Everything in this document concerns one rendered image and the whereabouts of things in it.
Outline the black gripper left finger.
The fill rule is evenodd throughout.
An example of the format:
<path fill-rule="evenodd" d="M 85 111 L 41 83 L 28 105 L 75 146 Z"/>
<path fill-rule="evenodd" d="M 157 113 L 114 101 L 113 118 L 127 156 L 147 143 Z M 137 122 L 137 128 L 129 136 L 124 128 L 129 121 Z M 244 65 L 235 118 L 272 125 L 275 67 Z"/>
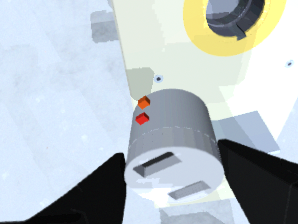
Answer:
<path fill-rule="evenodd" d="M 125 164 L 124 153 L 115 153 L 32 217 L 0 224 L 122 224 L 127 200 Z"/>

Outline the grey cylinder with two slots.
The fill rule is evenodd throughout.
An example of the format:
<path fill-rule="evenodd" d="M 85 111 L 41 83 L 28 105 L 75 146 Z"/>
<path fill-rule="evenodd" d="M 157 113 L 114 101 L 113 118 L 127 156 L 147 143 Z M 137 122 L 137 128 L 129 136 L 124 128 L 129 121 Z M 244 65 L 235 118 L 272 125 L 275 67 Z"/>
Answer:
<path fill-rule="evenodd" d="M 138 100 L 124 171 L 129 189 L 152 201 L 177 203 L 208 195 L 223 179 L 218 143 L 199 96 L 172 88 Z"/>

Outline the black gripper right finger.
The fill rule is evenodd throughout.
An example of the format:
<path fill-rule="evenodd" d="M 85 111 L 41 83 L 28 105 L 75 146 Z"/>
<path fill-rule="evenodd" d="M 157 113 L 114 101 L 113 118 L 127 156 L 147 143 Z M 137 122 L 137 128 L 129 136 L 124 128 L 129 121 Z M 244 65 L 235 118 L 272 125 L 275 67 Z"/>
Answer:
<path fill-rule="evenodd" d="M 223 138 L 226 182 L 249 224 L 298 224 L 298 163 Z"/>

